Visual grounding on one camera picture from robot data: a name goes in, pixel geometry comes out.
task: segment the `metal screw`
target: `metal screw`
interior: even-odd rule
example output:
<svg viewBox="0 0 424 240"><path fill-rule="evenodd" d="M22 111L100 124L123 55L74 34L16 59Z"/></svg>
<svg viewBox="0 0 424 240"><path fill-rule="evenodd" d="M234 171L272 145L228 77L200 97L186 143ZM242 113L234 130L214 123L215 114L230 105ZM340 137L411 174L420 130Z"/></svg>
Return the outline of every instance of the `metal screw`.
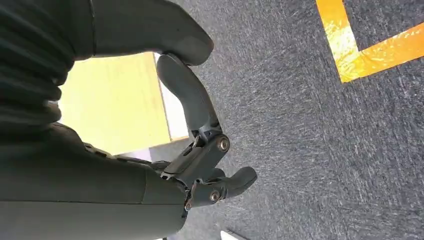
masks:
<svg viewBox="0 0 424 240"><path fill-rule="evenodd" d="M228 138L221 138L221 140L219 140L218 147L221 151L226 152L230 148L230 141L228 140Z"/></svg>
<svg viewBox="0 0 424 240"><path fill-rule="evenodd" d="M187 204L184 206L184 209L188 212L188 211L190 211L190 209L192 209L192 205L191 205L190 203L187 203Z"/></svg>
<svg viewBox="0 0 424 240"><path fill-rule="evenodd" d="M211 194L210 194L210 200L212 202L216 202L220 199L221 195L217 190L214 190Z"/></svg>

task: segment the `robotic hand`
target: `robotic hand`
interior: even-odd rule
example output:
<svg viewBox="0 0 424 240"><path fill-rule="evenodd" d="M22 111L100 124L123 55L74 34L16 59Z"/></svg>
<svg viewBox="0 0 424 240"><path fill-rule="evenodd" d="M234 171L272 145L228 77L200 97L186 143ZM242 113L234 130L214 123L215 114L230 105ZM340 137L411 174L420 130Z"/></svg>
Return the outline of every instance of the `robotic hand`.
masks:
<svg viewBox="0 0 424 240"><path fill-rule="evenodd" d="M255 170L243 167L232 177L215 166L230 149L230 140L220 126L212 102L196 75L175 55L162 55L157 74L180 99L187 126L194 136L190 144L162 172L188 191L185 210L206 206L243 193L257 179Z"/></svg>
<svg viewBox="0 0 424 240"><path fill-rule="evenodd" d="M230 140L187 67L204 63L214 45L178 5L3 0L0 19L0 239L163 238L184 225L191 208L241 194L256 180L250 167L232 177L215 168ZM145 51L163 54L157 73L180 99L195 139L171 163L85 144L57 123L51 103L75 60Z"/></svg>

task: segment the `orange tape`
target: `orange tape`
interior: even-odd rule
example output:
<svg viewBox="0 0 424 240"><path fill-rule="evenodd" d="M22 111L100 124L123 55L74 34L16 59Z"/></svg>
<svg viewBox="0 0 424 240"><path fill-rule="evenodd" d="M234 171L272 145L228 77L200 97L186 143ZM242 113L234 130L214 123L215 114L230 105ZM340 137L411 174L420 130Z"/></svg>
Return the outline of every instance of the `orange tape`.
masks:
<svg viewBox="0 0 424 240"><path fill-rule="evenodd" d="M316 0L316 5L343 83L424 56L424 22L358 51L342 0Z"/></svg>

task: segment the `yellow panel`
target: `yellow panel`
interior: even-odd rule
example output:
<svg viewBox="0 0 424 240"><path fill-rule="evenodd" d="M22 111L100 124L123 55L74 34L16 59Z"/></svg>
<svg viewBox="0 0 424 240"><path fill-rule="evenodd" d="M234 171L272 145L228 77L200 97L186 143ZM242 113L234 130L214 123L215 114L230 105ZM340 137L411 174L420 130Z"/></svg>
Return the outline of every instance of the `yellow panel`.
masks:
<svg viewBox="0 0 424 240"><path fill-rule="evenodd" d="M121 154L170 142L151 52L76 62L61 89L61 122L98 149Z"/></svg>
<svg viewBox="0 0 424 240"><path fill-rule="evenodd" d="M343 83L424 56L424 23L359 51L342 0L316 0L316 5Z"/></svg>

